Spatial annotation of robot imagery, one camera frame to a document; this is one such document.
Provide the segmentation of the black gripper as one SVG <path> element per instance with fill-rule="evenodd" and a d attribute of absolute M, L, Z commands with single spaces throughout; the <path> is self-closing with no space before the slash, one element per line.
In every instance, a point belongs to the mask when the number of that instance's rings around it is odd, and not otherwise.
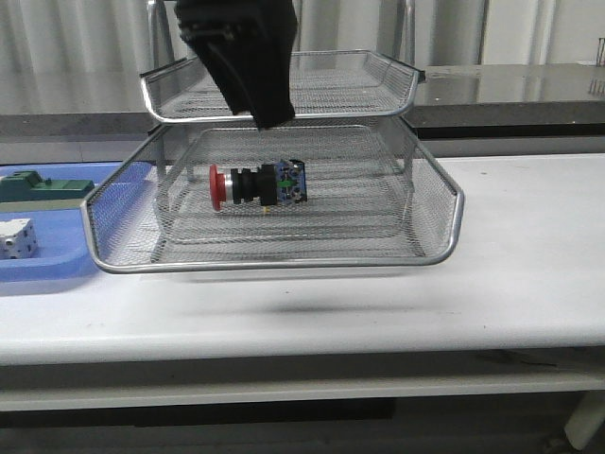
<path fill-rule="evenodd" d="M 232 114 L 250 113 L 258 129 L 293 118 L 289 56 L 273 44 L 296 36 L 291 1 L 177 1 L 174 10 Z"/>

